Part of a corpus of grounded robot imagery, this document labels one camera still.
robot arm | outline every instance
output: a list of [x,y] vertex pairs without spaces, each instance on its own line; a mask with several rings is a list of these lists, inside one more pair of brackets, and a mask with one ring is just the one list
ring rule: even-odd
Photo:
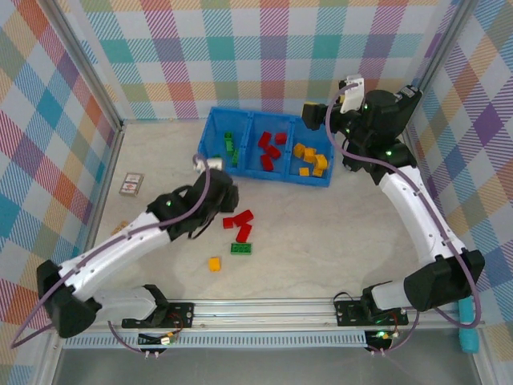
[[[208,191],[200,207],[182,221],[163,225],[163,222],[187,213],[200,199],[205,183],[206,175],[203,172],[193,186],[183,186],[159,196],[148,205],[145,213],[94,249],[65,261],[61,266],[45,261],[38,267],[40,298],[56,282],[69,276],[45,303],[46,312],[61,337],[77,335],[94,322],[119,322],[124,318],[144,320],[150,316],[157,322],[156,311],[165,316],[167,301],[155,286],[133,290],[100,288],[112,274],[150,251],[185,233],[189,238],[194,238],[193,232],[201,227],[205,229],[218,212],[232,213],[235,210],[239,201],[237,187],[228,174],[212,168]],[[96,255],[80,269],[80,262],[91,253]]]
[[[395,282],[385,282],[363,290],[361,303],[369,321],[381,319],[392,309],[410,307],[425,311],[436,306],[468,297],[471,294],[461,265],[447,247],[450,241],[460,252],[465,265],[477,282],[484,267],[483,255],[469,252],[454,235],[436,209],[423,185],[416,160],[407,146],[397,137],[410,120],[422,93],[413,86],[406,86],[397,94],[375,90],[362,97],[363,82],[360,76],[348,77],[339,84],[345,91],[343,103],[335,104],[331,116],[322,104],[307,103],[302,118],[308,128],[317,130],[329,119],[332,133],[341,132],[349,144],[349,154],[343,164],[352,172],[364,168],[374,183],[390,198],[414,242],[420,269],[410,276]],[[448,234],[443,239],[437,224],[418,194],[397,173],[380,164],[362,161],[361,157],[374,158],[393,165],[419,187],[434,211],[434,217]]]

yellow block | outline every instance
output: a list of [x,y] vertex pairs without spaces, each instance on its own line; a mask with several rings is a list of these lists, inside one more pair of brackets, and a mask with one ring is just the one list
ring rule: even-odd
[[313,176],[316,176],[317,178],[321,178],[322,177],[322,173],[324,171],[323,170],[320,170],[319,168],[314,168],[313,169],[313,172],[312,172],[312,175]]
[[211,257],[208,260],[208,268],[212,272],[221,271],[221,258],[219,258],[219,257]]
[[324,155],[315,155],[315,168],[326,170],[328,168],[328,160]]
[[303,160],[307,163],[315,162],[315,148],[305,148],[305,157]]
[[305,154],[305,146],[301,143],[298,143],[294,146],[294,156],[297,158],[302,158]]
[[308,167],[299,167],[300,176],[310,176],[310,170]]

black bracket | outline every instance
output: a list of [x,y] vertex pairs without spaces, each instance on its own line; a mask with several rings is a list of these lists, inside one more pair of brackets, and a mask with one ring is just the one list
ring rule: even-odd
[[395,319],[398,325],[408,325],[408,315],[401,314],[400,310],[391,310],[385,313],[383,318],[371,322],[360,301],[336,301],[337,326],[395,326]]
[[366,330],[366,341],[367,345],[369,347],[366,347],[365,349],[367,351],[375,351],[371,349],[370,347],[373,347],[374,349],[381,350],[383,349],[386,351],[387,349],[390,349],[392,346],[392,338],[383,339],[381,337],[378,337],[379,330]]
[[123,329],[190,329],[194,319],[193,302],[168,302],[165,316],[158,323],[154,322],[154,314],[144,320],[125,318],[121,322]]

metal base plate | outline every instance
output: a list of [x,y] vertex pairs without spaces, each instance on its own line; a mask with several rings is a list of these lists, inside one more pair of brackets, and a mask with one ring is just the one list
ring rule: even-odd
[[408,325],[408,315],[400,311],[390,311],[380,322],[371,322],[363,311],[360,301],[336,301],[337,325],[339,326],[394,326],[395,320],[392,313],[398,319],[398,325]]
[[146,321],[133,318],[125,318],[121,322],[123,329],[141,329],[152,327],[153,329],[190,329],[194,318],[193,302],[169,302],[166,317],[158,326],[149,326]]

plaid wallpaper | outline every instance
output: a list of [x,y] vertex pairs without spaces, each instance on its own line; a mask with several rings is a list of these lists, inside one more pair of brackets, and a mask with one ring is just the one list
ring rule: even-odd
[[422,75],[458,3],[59,0],[120,115],[140,120],[212,106],[298,114],[355,73],[396,91]]
[[487,335],[513,383],[513,0],[481,0],[410,134],[438,207],[485,255]]
[[36,0],[0,0],[1,385],[30,378],[34,345],[8,345],[36,302],[37,266],[83,250],[113,135]]

